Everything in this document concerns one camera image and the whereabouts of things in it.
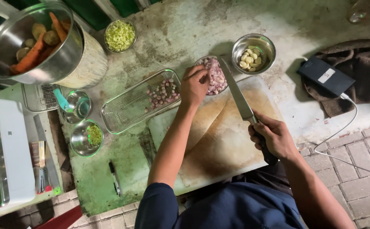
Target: dirty countertop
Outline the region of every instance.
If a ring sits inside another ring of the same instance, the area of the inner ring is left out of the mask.
[[[124,53],[107,53],[104,79],[88,89],[94,102],[89,118],[103,127],[104,144],[89,158],[70,151],[83,212],[91,216],[139,201],[147,184],[149,167],[139,143],[147,130],[146,121],[119,135],[110,134],[100,117],[103,103],[163,68],[171,68],[182,77],[200,57],[230,53],[233,43],[245,34],[264,34],[275,44],[275,64],[260,76],[297,145],[320,142],[340,129],[353,114],[327,119],[325,128],[319,103],[303,92],[300,77],[294,72],[299,59],[316,50],[350,39],[370,38],[370,25],[346,21],[348,8],[344,0],[164,0],[129,16],[137,27],[136,43]],[[360,106],[358,119],[344,133],[370,126],[370,112],[366,116],[364,110],[370,110],[370,104]],[[72,127],[64,123],[67,139]],[[113,187],[110,159],[124,192],[121,198]]]

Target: cutting board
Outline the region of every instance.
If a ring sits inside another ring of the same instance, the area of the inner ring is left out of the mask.
[[[237,84],[250,107],[282,120],[261,77],[249,77]],[[176,112],[174,108],[149,120],[157,149]],[[248,126],[249,122],[241,119],[229,88],[216,96],[206,96],[193,118],[176,183],[190,191],[266,165],[263,154],[250,141]]]

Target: black power bank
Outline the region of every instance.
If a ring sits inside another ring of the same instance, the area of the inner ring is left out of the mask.
[[[329,91],[336,97],[339,97],[355,82],[354,79],[316,56],[311,56],[308,61],[298,69],[297,73],[312,80],[315,84]]]

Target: blue sleeve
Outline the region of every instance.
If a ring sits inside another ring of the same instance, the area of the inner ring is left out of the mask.
[[[177,218],[178,203],[172,188],[164,183],[153,183],[144,192],[134,229],[171,229]]]

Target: white cable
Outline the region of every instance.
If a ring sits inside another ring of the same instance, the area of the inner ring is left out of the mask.
[[[331,139],[333,136],[335,136],[336,134],[338,134],[338,133],[340,133],[342,130],[344,130],[347,126],[349,126],[353,121],[354,121],[354,119],[357,117],[357,114],[358,114],[358,112],[359,112],[359,109],[357,108],[357,105],[353,102],[353,100],[349,97],[349,96],[347,96],[345,93],[343,93],[343,94],[341,94],[340,95],[340,98],[341,99],[345,99],[345,100],[348,100],[348,101],[350,101],[354,106],[355,106],[355,109],[356,109],[356,114],[355,114],[355,116],[353,117],[353,119],[345,126],[345,127],[343,127],[341,130],[339,130],[338,132],[336,132],[335,134],[333,134],[332,136],[330,136],[329,138],[327,138],[326,140],[324,140],[323,142],[321,142],[321,143],[319,143],[313,150],[316,152],[316,153],[319,153],[319,154],[323,154],[323,155],[326,155],[326,156],[329,156],[329,157],[332,157],[332,158],[334,158],[334,159],[337,159],[337,160],[340,160],[340,161],[343,161],[344,163],[346,163],[346,164],[349,164],[349,165],[351,165],[351,166],[354,166],[354,167],[356,167],[356,168],[359,168],[359,169],[362,169],[362,170],[365,170],[365,171],[367,171],[367,172],[370,172],[370,170],[368,170],[368,169],[365,169],[365,168],[362,168],[362,167],[359,167],[359,166],[357,166],[357,165],[354,165],[354,164],[351,164],[351,163],[349,163],[349,162],[347,162],[347,161],[344,161],[344,160],[342,160],[342,159],[340,159],[340,158],[337,158],[337,157],[335,157],[335,156],[332,156],[332,155],[329,155],[329,154],[324,154],[324,153],[321,153],[321,152],[319,152],[319,151],[316,151],[316,148],[318,148],[319,147],[319,145],[321,145],[321,144],[323,144],[323,143],[325,143],[326,141],[328,141],[329,139]]]

